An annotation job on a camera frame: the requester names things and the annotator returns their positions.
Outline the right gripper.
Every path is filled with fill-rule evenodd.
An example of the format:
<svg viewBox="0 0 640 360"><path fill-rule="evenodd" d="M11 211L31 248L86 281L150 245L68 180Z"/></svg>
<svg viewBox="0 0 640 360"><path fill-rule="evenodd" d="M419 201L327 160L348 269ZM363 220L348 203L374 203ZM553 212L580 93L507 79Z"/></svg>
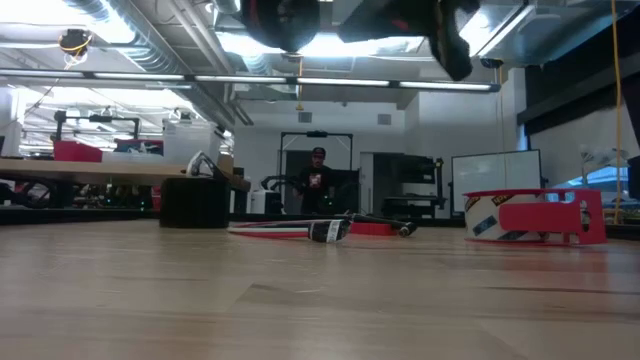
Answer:
<svg viewBox="0 0 640 360"><path fill-rule="evenodd" d="M345 43L388 37L427 37L432 35L432 55L452 81L468 77L473 66L469 43L457 29L456 12L474 14L479 0L367 0L381 23L344 23L339 38ZM428 22L434 12L433 23Z"/></svg>

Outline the black wire spool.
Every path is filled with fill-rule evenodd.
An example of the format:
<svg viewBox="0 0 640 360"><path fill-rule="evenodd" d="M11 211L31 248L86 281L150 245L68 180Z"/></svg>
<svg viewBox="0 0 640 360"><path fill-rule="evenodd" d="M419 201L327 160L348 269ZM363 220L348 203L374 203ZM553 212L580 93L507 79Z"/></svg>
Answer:
<svg viewBox="0 0 640 360"><path fill-rule="evenodd" d="M320 29L317 0L241 0L240 19L257 42L297 53Z"/></svg>

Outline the printed tape roll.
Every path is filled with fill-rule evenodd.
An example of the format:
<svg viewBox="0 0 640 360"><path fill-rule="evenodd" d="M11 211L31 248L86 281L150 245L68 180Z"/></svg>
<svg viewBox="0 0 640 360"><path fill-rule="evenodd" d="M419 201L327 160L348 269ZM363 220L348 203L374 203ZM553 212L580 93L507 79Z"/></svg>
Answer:
<svg viewBox="0 0 640 360"><path fill-rule="evenodd" d="M503 205L527 200L524 195L491 195L468 197L465 204L467 237L474 240L524 241L526 232L504 230L499 220Z"/></svg>

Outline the red tape dispenser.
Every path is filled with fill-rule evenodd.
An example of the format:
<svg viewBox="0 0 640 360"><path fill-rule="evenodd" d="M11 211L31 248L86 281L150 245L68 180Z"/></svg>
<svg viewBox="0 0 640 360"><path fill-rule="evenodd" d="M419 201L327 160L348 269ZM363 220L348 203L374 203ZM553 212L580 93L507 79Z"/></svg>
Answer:
<svg viewBox="0 0 640 360"><path fill-rule="evenodd" d="M471 241L499 244L600 245L607 242L601 192L591 189L503 189L466 193L468 197L524 195L527 200L503 205L504 230L526 232L524 241Z"/></svg>

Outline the black shelving unit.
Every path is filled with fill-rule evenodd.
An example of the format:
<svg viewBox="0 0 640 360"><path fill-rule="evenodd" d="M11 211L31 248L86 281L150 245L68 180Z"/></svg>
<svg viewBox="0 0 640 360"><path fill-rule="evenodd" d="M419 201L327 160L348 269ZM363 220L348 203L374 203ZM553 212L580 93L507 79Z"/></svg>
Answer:
<svg viewBox="0 0 640 360"><path fill-rule="evenodd" d="M447 199L441 158L373 155L373 212L388 218L435 218Z"/></svg>

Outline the black equipment cabinet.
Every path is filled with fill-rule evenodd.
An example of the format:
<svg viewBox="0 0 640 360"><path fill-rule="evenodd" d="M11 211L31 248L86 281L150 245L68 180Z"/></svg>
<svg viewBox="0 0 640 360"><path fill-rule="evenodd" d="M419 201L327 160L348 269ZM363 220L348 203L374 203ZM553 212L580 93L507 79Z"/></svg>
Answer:
<svg viewBox="0 0 640 360"><path fill-rule="evenodd" d="M357 213L360 211L360 172L358 170L344 172L343 183L336 195L340 203L341 213Z"/></svg>

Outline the person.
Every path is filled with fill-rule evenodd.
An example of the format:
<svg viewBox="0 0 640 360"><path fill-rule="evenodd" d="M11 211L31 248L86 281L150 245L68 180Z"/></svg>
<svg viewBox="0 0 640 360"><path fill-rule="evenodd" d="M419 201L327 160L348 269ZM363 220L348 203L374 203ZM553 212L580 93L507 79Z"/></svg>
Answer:
<svg viewBox="0 0 640 360"><path fill-rule="evenodd" d="M315 147L311 151L311 163L304 167L298 180L301 185L296 194L301 198L302 214L321 214L321 200L335 189L334 170L324 164L326 150Z"/></svg>

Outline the whiteboard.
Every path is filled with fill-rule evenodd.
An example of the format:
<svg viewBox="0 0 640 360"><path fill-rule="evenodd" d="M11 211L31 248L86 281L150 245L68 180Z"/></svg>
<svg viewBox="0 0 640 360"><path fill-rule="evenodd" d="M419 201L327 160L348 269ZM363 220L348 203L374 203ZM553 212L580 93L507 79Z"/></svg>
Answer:
<svg viewBox="0 0 640 360"><path fill-rule="evenodd" d="M539 150L455 156L451 158L452 214L464 212L465 193L542 187Z"/></svg>

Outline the white box device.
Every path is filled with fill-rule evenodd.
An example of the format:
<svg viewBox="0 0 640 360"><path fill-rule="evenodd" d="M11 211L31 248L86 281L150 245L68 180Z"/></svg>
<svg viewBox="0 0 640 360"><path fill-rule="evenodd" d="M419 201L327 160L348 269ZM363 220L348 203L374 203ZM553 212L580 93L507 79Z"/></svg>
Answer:
<svg viewBox="0 0 640 360"><path fill-rule="evenodd" d="M251 214L281 214L281 194L272 190L256 190L250 196Z"/></svg>

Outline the clear plastic storage box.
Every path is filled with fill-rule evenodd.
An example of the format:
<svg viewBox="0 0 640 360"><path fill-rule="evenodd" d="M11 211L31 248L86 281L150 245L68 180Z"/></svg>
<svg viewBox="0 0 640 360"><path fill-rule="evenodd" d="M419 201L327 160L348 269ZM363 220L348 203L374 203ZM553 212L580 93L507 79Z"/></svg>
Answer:
<svg viewBox="0 0 640 360"><path fill-rule="evenodd" d="M202 151L214 162L222 137L211 123L166 123L163 130L163 157L170 165L186 165Z"/></svg>

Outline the red plastic bin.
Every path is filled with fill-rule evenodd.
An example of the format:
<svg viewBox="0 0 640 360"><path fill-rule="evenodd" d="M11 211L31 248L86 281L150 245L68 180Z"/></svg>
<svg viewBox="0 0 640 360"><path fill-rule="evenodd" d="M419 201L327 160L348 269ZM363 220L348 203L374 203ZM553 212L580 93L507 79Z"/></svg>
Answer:
<svg viewBox="0 0 640 360"><path fill-rule="evenodd" d="M102 161L103 152L99 148L85 145L76 141L56 141L53 145L55 161L66 162L96 162Z"/></svg>

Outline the black gantry frame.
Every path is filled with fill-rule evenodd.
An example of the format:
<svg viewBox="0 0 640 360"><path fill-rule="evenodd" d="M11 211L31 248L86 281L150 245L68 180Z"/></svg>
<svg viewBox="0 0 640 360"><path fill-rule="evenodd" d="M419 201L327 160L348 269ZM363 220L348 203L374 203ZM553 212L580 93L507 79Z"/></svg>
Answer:
<svg viewBox="0 0 640 360"><path fill-rule="evenodd" d="M54 113L54 121L56 122L56 129L54 132L54 139L56 141L61 140L62 139L62 127L63 124L69 120L69 119L73 119L73 120L88 120L89 122L93 122L93 123L100 123L100 124L106 124L106 123L111 123L113 121L129 121L132 122L134 124L134 130L132 132L130 132L130 135L134 138L134 139L138 139L140 136L140 119L137 117L124 117L124 118L117 118L117 117L113 117L113 116L107 116L107 115L98 115L98 114L93 114L93 115L89 115L89 116L68 116L66 111L56 111Z"/></svg>
<svg viewBox="0 0 640 360"><path fill-rule="evenodd" d="M278 175L280 177L284 176L283 173L283 155L285 150L284 138L286 136L305 136L308 138L327 138L327 137L346 137L349 139L349 171L353 171L353 137L354 135L351 133L335 133L335 132L326 132L322 130L314 130L314 131L285 131L280 133L280 148L278 150Z"/></svg>

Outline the rolling metal frame workbench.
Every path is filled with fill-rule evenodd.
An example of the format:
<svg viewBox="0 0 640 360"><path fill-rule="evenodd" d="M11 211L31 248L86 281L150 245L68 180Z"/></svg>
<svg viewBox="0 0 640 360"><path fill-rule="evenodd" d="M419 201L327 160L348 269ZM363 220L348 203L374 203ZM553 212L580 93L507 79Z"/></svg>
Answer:
<svg viewBox="0 0 640 360"><path fill-rule="evenodd" d="M169 178L191 177L186 165L142 163L96 163L0 158L0 204L10 201L27 208L53 207L58 186L71 185L162 185ZM231 191L245 194L250 183L238 175L224 173Z"/></svg>

